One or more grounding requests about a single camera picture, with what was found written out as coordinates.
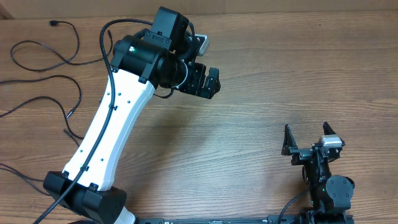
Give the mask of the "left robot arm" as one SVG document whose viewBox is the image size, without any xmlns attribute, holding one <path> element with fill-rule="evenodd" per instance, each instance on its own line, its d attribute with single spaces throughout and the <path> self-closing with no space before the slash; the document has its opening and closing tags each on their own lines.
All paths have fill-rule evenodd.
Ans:
<svg viewBox="0 0 398 224">
<path fill-rule="evenodd" d="M 205 35 L 181 13 L 160 7 L 150 29 L 127 35 L 105 57 L 108 83 L 76 153 L 44 189 L 60 205 L 95 223 L 137 223 L 127 194 L 113 183 L 119 158 L 137 117 L 158 87 L 210 99 L 221 88 L 217 68 L 197 63 Z"/>
</svg>

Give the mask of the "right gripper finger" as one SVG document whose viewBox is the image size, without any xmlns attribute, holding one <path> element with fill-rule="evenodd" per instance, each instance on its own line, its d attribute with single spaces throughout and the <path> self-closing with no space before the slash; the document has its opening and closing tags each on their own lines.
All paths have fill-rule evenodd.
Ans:
<svg viewBox="0 0 398 224">
<path fill-rule="evenodd" d="M 325 121 L 323 123 L 323 132 L 324 132 L 324 135 L 335 135 L 336 134 L 334 132 L 334 130 L 332 129 L 332 127 L 328 124 L 327 121 Z"/>
<path fill-rule="evenodd" d="M 284 142 L 281 150 L 283 156 L 292 156 L 298 150 L 292 131 L 288 124 L 284 126 Z"/>
</svg>

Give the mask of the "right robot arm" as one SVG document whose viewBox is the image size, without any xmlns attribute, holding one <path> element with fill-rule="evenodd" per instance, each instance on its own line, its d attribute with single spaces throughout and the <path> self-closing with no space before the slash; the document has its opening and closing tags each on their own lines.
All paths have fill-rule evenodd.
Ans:
<svg viewBox="0 0 398 224">
<path fill-rule="evenodd" d="M 323 123 L 323 135 L 310 148 L 300 149 L 288 124 L 284 127 L 281 154 L 291 156 L 293 166 L 302 166 L 302 178 L 308 189 L 290 200 L 280 212 L 278 223 L 353 223 L 346 211 L 351 208 L 355 183 L 342 175 L 332 175 L 329 163 L 340 158 L 344 140 L 331 126 Z M 298 215 L 286 215 L 286 210 L 298 199 L 309 194 L 311 207 L 303 208 Z"/>
</svg>

